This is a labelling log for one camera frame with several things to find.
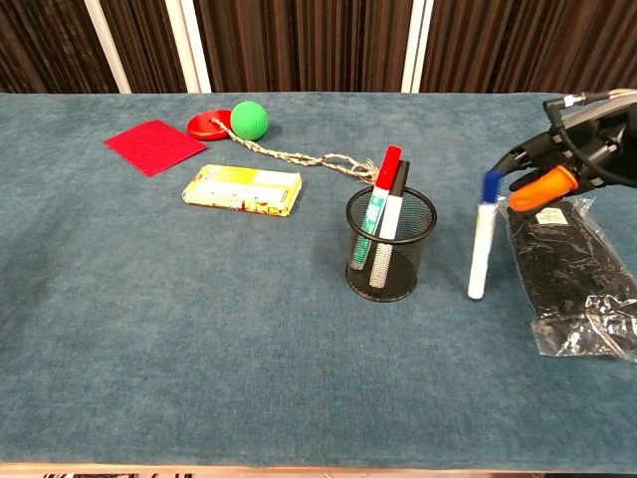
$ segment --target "red marker cap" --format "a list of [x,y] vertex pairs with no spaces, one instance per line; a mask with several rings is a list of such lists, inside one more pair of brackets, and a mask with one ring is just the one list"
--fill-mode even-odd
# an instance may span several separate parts
[[376,179],[377,187],[386,190],[391,189],[398,170],[398,164],[400,163],[400,154],[402,154],[402,149],[398,146],[390,145],[387,148],[385,159],[382,161],[382,166],[380,166],[378,179]]

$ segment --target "red lid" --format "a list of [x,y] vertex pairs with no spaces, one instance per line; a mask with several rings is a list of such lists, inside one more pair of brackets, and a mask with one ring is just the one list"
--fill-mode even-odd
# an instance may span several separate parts
[[219,120],[230,128],[230,113],[230,110],[215,110],[197,115],[188,122],[188,134],[202,141],[215,141],[228,137],[228,133],[211,120]]
[[378,173],[378,179],[376,179],[376,186],[381,189],[391,189],[391,185],[396,177],[396,171],[398,170],[398,163],[400,163],[400,154],[402,149],[398,146],[390,145],[385,153],[385,159],[380,166],[380,172]]

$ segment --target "mesh pencil cup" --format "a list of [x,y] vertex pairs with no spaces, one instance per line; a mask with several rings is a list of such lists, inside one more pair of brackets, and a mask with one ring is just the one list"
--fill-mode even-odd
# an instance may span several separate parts
[[372,189],[358,191],[347,202],[351,240],[345,277],[359,296],[394,302],[416,287],[425,239],[436,225],[436,208],[421,192],[405,188],[394,239],[383,239],[361,228]]

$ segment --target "curtain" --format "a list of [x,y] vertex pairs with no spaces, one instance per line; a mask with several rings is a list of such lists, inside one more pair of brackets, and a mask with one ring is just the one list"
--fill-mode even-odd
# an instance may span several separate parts
[[181,93],[186,83],[163,0],[101,0],[133,93]]
[[637,1],[436,0],[421,92],[637,88]]
[[117,91],[83,1],[0,2],[0,92]]
[[213,91],[399,92],[412,0],[195,0]]

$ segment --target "marker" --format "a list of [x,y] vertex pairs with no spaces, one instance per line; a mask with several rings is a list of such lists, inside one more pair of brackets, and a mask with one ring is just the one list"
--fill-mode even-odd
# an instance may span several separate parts
[[[394,184],[389,191],[385,212],[382,217],[382,226],[378,234],[381,239],[393,239],[396,237],[398,218],[400,217],[400,209],[402,208],[402,194],[405,191],[408,173],[409,161],[400,161],[396,179],[394,179]],[[374,264],[371,267],[371,275],[369,276],[369,285],[371,287],[377,289],[385,287],[392,251],[393,246],[390,244],[379,243],[376,247],[376,256],[374,257]]]
[[[385,159],[382,161],[376,184],[371,191],[371,197],[369,198],[369,204],[367,204],[367,210],[365,211],[365,217],[362,220],[360,228],[368,234],[375,234],[380,222],[380,216],[385,208],[385,202],[389,195],[389,189],[394,182],[396,170],[398,169],[398,163],[400,162],[401,149],[398,146],[391,145],[387,148],[385,153]],[[367,254],[369,253],[369,247],[371,241],[365,237],[358,236],[356,244],[354,245],[353,257],[349,263],[349,266],[355,270],[361,270],[365,261],[367,260]]]
[[474,256],[469,276],[469,297],[479,301],[485,295],[485,282],[489,268],[489,253],[494,239],[496,216],[498,214],[498,190],[502,173],[496,170],[485,174],[482,202],[478,206],[476,238],[474,240]]

